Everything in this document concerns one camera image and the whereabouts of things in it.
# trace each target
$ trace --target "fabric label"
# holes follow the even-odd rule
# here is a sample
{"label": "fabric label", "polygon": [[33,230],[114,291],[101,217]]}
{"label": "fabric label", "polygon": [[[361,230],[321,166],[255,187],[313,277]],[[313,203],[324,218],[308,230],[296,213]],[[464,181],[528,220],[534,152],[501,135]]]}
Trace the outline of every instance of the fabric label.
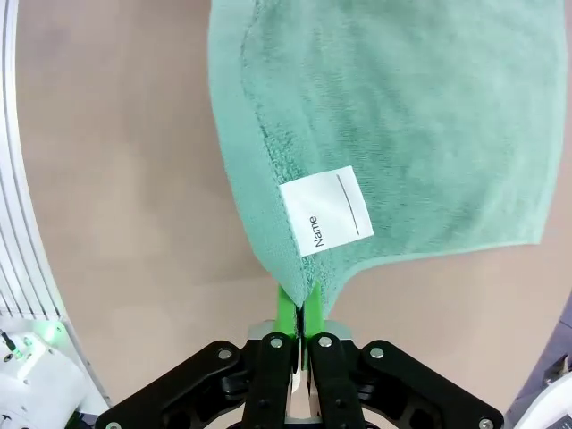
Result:
{"label": "fabric label", "polygon": [[289,181],[280,191],[303,257],[374,235],[351,166]]}

